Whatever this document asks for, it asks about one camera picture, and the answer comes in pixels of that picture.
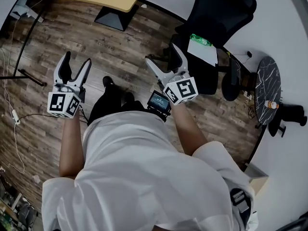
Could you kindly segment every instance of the small screen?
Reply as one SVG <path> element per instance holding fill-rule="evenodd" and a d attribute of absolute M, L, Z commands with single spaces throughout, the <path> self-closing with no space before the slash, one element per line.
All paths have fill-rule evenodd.
<path fill-rule="evenodd" d="M 153 94 L 151 98 L 151 103 L 161 107 L 163 110 L 166 110 L 169 106 L 169 101 L 166 98 L 163 98 L 156 93 Z"/>

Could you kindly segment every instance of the plastic bottle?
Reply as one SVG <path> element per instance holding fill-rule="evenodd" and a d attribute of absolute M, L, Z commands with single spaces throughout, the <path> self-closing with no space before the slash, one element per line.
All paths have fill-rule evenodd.
<path fill-rule="evenodd" d="M 195 34 L 191 35 L 191 40 L 196 41 L 196 42 L 203 44 L 205 46 L 212 46 L 213 45 L 208 40 L 206 40 L 205 38 L 202 38 L 202 37 L 197 36 Z"/>
<path fill-rule="evenodd" d="M 271 109 L 278 109 L 279 108 L 279 104 L 277 104 L 276 102 L 272 102 L 272 101 L 265 101 L 264 102 L 264 106 L 267 108 L 271 108 Z"/>

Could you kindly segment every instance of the power strip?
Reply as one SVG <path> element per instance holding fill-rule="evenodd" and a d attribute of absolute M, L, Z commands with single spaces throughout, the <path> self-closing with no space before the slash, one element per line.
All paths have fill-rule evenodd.
<path fill-rule="evenodd" d="M 14 119 L 15 123 L 17 125 L 19 125 L 20 124 L 20 120 L 19 120 L 19 117 L 18 117 L 18 114 L 17 114 L 16 110 L 12 111 L 12 115 L 13 115 L 13 119 Z"/>

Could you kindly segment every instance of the black desk leg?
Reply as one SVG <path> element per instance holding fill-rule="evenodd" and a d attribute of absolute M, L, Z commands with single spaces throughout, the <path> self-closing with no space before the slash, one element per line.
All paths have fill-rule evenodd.
<path fill-rule="evenodd" d="M 24 69 L 20 69 L 20 70 L 18 70 L 18 72 L 21 73 L 22 75 L 26 76 L 28 79 L 32 80 L 34 83 L 38 84 L 41 87 L 47 86 L 46 82 L 39 81 L 38 79 L 34 78 L 32 75 L 27 73 L 26 70 L 24 70 Z"/>
<path fill-rule="evenodd" d="M 95 22 L 125 31 L 138 9 L 139 6 L 136 4 L 127 13 L 108 7 L 103 7 L 95 18 Z"/>
<path fill-rule="evenodd" d="M 278 128 L 281 132 L 282 132 L 282 135 L 281 135 L 281 137 L 283 138 L 283 136 L 284 136 L 284 133 L 285 133 L 285 130 L 287 129 L 287 127 L 284 127 L 284 128 L 282 128 L 282 127 L 279 127 Z"/>

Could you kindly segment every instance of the black pants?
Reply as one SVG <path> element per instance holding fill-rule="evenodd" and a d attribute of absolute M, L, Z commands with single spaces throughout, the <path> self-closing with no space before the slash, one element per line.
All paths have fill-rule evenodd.
<path fill-rule="evenodd" d="M 141 102 L 127 102 L 121 106 L 121 91 L 116 85 L 108 85 L 105 93 L 94 105 L 89 118 L 88 126 L 96 119 L 124 111 L 143 111 L 159 116 L 163 121 L 166 117 L 156 110 L 148 110 L 143 107 Z"/>

